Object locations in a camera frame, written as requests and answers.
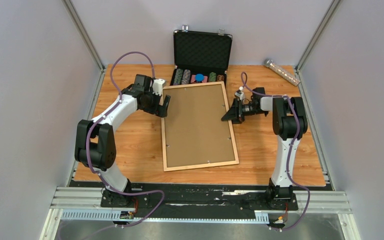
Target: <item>silver clamp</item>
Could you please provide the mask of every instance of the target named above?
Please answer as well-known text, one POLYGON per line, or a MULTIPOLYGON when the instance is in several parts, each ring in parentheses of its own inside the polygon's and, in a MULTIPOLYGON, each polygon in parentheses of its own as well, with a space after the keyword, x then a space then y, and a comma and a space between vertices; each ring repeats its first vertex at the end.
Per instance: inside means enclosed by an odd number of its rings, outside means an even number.
POLYGON ((187 24, 183 24, 182 26, 181 26, 181 31, 182 32, 187 32, 189 30, 189 26, 187 25, 187 24))

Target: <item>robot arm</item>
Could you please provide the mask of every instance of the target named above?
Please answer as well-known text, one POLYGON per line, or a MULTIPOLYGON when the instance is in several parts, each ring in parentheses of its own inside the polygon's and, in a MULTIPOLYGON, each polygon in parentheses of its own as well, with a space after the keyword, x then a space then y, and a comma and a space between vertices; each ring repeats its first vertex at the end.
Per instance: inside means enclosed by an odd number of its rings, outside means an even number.
MULTIPOLYGON (((293 115, 288 115, 292 111, 288 101, 283 97, 261 96, 253 93, 251 100, 244 104, 244 98, 241 89, 235 93, 236 98, 233 100, 232 106, 227 113, 221 118, 222 121, 231 120, 233 124, 241 124, 245 121, 245 116, 256 114, 268 115, 273 113, 273 131, 277 135, 277 155, 276 165, 273 174, 269 180, 269 186, 266 191, 267 201, 272 200, 290 200, 293 197, 292 182, 286 173, 287 164, 289 164, 289 174, 292 177, 295 154, 298 145, 304 133, 307 132, 308 124, 304 102, 301 97, 291 97, 293 110, 299 121, 299 134, 293 144, 288 163, 288 152, 292 139, 297 132, 297 123, 293 115)), ((253 89, 254 92, 265 95, 264 87, 253 89)))
POLYGON ((112 188, 129 192, 130 181, 121 173, 117 164, 114 164, 117 154, 114 134, 124 120, 136 110, 143 110, 160 118, 166 117, 170 96, 166 95, 163 104, 159 105, 165 84, 163 79, 153 80, 138 74, 134 84, 121 91, 121 99, 118 96, 103 113, 92 120, 81 120, 77 125, 75 141, 76 161, 89 167, 86 157, 87 134, 92 124, 102 117, 90 136, 91 139, 98 137, 97 143, 91 142, 89 145, 92 167, 112 188))

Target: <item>clear tube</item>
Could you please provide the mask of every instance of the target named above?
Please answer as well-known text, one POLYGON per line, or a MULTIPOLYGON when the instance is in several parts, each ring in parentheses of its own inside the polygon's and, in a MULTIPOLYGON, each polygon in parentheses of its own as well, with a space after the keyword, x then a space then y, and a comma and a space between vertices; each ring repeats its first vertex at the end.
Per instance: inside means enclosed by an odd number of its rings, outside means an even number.
POLYGON ((286 81, 290 82, 295 87, 300 84, 300 80, 297 79, 294 75, 290 74, 288 71, 283 69, 283 67, 276 65, 272 59, 267 58, 264 60, 264 66, 268 67, 269 69, 273 70, 275 73, 277 73, 279 76, 284 78, 286 81))

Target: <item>wooden frame border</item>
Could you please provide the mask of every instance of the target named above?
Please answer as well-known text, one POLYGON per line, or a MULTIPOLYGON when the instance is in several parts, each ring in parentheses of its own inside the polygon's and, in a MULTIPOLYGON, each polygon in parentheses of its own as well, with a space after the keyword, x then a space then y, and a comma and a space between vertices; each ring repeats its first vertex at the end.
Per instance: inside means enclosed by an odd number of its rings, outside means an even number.
MULTIPOLYGON (((166 86, 162 89, 162 92, 164 92, 164 89, 193 88, 193 87, 203 87, 203 86, 208 86, 208 85, 220 85, 221 90, 223 91, 224 105, 226 107, 226 112, 227 112, 229 110, 230 105, 228 102, 228 96, 226 94, 226 87, 225 87, 224 82, 222 82, 222 81, 207 82, 207 83, 201 83, 201 84, 166 86)), ((217 167, 217 166, 239 164, 238 148, 236 146, 235 133, 233 132, 232 121, 229 120, 228 124, 229 124, 229 131, 230 131, 232 147, 233 147, 234 161, 222 161, 222 162, 203 163, 203 164, 195 164, 195 165, 188 165, 188 166, 167 167, 166 124, 165 124, 164 117, 161 118, 163 171, 169 172, 169 171, 178 171, 178 170, 187 170, 187 169, 201 169, 201 168, 210 168, 210 167, 217 167)))

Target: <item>wooden tabletop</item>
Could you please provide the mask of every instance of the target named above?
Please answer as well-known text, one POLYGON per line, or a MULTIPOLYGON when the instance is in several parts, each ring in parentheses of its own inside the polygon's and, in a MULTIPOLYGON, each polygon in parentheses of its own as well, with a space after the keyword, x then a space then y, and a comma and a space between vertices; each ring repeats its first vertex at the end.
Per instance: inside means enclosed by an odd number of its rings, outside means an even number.
MULTIPOLYGON (((290 72, 291 66, 284 66, 290 72)), ((116 99, 118 92, 111 83, 108 66, 93 116, 102 113, 116 99)), ((155 65, 157 78, 170 82, 173 65, 155 65)), ((230 65, 227 71, 227 98, 232 104, 234 92, 242 85, 241 72, 248 74, 247 85, 253 89, 264 87, 271 95, 300 96, 299 89, 262 65, 230 65)), ((123 89, 132 84, 136 74, 152 76, 146 64, 119 64, 113 76, 123 89)), ((239 155, 239 164, 180 171, 163 171, 161 119, 136 111, 130 115, 115 134, 116 164, 121 172, 136 183, 196 183, 267 185, 276 163, 277 136, 273 133, 272 113, 247 116, 242 124, 234 124, 233 131, 239 155)), ((76 181, 99 181, 98 176, 81 163, 75 173, 76 181)), ((302 185, 325 186, 313 137, 308 128, 295 157, 293 179, 302 185)))

